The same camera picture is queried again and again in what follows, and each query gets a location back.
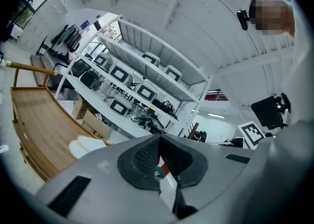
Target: black monitor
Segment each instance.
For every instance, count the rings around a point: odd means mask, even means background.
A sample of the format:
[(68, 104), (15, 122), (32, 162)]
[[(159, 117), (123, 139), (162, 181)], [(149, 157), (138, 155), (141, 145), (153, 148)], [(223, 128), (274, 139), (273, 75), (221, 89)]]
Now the black monitor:
[(251, 108), (262, 126), (268, 127), (268, 129), (274, 129), (276, 127), (283, 126), (283, 117), (278, 111), (278, 104), (273, 96), (256, 102), (251, 105)]

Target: white ceiling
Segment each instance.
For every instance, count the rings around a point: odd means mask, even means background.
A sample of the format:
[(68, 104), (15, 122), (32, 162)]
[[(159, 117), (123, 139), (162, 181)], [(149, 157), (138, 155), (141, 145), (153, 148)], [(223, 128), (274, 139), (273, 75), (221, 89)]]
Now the white ceiling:
[(250, 0), (84, 0), (86, 7), (124, 14), (154, 33), (199, 67), (214, 75), (232, 106), (241, 108), (281, 92), (292, 61), (270, 61), (218, 75), (223, 68), (293, 45), (287, 36), (262, 36), (249, 26), (243, 31), (236, 17)]

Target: black chair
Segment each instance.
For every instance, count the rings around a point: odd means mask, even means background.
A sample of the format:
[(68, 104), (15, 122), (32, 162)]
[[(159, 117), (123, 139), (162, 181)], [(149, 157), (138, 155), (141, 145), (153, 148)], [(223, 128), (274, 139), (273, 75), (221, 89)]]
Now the black chair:
[[(53, 70), (55, 70), (55, 68), (58, 65), (63, 66), (65, 68), (68, 68), (68, 66), (66, 66), (64, 64), (57, 63), (54, 66)], [(89, 69), (91, 69), (91, 67), (87, 63), (85, 63), (84, 60), (82, 60), (82, 59), (79, 59), (77, 62), (75, 62), (71, 68), (72, 75), (75, 77), (80, 77), (84, 72), (86, 72)], [(58, 86), (60, 84), (62, 77), (63, 77), (63, 75), (61, 75), (61, 74), (58, 74), (56, 76), (50, 75), (50, 81), (52, 83), (52, 87), (51, 87), (52, 91), (56, 91), (58, 89)], [(64, 80), (62, 88), (68, 88), (68, 89), (74, 90), (74, 87), (70, 84), (70, 82), (67, 79)]]

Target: wooden handrail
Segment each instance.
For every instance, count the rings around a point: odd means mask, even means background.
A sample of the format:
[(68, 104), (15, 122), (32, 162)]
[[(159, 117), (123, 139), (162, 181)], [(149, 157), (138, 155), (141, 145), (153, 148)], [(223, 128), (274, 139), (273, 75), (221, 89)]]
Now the wooden handrail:
[(45, 74), (55, 75), (55, 76), (58, 74), (57, 71), (47, 70), (44, 68), (39, 68), (32, 65), (25, 65), (25, 64), (11, 62), (11, 61), (6, 61), (5, 66), (15, 68), (15, 69), (22, 69), (22, 70), (27, 70), (27, 71), (45, 73)]

